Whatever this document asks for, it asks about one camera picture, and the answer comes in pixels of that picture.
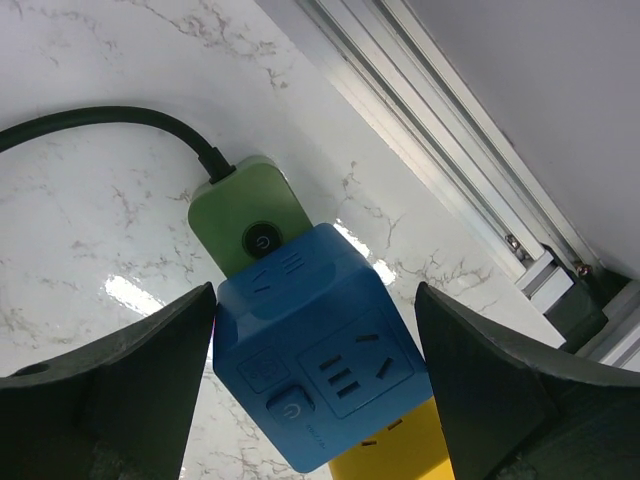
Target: black power cord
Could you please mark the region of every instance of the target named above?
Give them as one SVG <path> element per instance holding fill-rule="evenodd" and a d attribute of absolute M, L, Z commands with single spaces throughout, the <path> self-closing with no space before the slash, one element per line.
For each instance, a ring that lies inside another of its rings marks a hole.
<path fill-rule="evenodd" d="M 178 137 L 197 154 L 210 182 L 215 183 L 235 171 L 216 147 L 180 120 L 165 113 L 140 107 L 89 107 L 45 115 L 0 132 L 0 153 L 49 133 L 100 123 L 136 123 L 148 125 Z"/>

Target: power button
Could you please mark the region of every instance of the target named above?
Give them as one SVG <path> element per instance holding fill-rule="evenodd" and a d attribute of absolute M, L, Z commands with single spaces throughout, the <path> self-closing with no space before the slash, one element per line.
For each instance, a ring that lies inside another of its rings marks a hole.
<path fill-rule="evenodd" d="M 282 237 L 276 227 L 261 222 L 249 227 L 242 239 L 244 249 L 253 258 L 262 258 L 282 246 Z"/>
<path fill-rule="evenodd" d="M 297 424 L 313 414 L 315 406 L 302 387 L 291 387 L 267 403 L 267 410 L 282 426 Z"/>

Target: green power strip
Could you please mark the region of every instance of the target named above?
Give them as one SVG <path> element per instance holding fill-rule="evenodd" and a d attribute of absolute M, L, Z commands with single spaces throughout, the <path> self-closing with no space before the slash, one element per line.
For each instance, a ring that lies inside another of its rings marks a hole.
<path fill-rule="evenodd" d="M 282 172 L 249 157 L 223 180 L 198 188 L 189 225 L 230 277 L 312 228 Z"/>

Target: power socket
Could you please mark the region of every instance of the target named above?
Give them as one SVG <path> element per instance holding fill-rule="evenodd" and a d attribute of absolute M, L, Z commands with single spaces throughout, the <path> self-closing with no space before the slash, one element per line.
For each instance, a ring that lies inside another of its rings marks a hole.
<path fill-rule="evenodd" d="M 331 225 L 228 278 L 218 300 L 214 371 L 299 472 L 432 396 L 380 277 Z"/>
<path fill-rule="evenodd" d="M 312 227 L 282 172 L 262 156 L 249 157 L 223 180 L 199 187 L 188 219 L 227 277 Z"/>
<path fill-rule="evenodd" d="M 455 480 L 433 398 L 329 462 L 333 480 Z"/>

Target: white wall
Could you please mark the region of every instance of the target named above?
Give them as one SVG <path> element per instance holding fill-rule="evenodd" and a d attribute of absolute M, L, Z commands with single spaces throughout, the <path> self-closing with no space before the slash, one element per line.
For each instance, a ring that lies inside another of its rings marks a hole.
<path fill-rule="evenodd" d="M 605 264 L 640 278 L 640 2 L 408 2 Z"/>

